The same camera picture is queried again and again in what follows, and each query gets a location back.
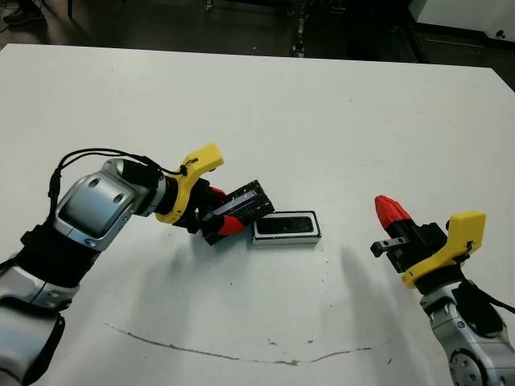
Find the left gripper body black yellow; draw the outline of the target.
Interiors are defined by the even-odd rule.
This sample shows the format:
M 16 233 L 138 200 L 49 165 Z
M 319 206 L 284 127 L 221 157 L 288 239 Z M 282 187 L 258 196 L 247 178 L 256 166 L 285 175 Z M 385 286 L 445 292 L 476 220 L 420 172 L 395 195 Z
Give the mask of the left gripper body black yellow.
M 223 163 L 222 154 L 214 143 L 188 154 L 178 170 L 166 175 L 165 194 L 154 212 L 156 219 L 196 233 L 202 216 L 218 204 L 210 202 L 211 185 L 202 175 Z

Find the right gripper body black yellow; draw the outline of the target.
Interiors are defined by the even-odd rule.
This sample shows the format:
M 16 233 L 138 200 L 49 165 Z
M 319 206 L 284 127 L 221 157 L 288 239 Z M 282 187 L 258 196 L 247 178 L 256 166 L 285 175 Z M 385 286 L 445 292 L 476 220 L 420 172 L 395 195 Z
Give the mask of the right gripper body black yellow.
M 403 209 L 379 209 L 377 216 L 389 238 L 373 242 L 371 252 L 385 254 L 402 283 L 423 295 L 460 280 L 460 267 L 483 243 L 480 211 L 452 215 L 446 232 L 437 223 L 417 225 Z

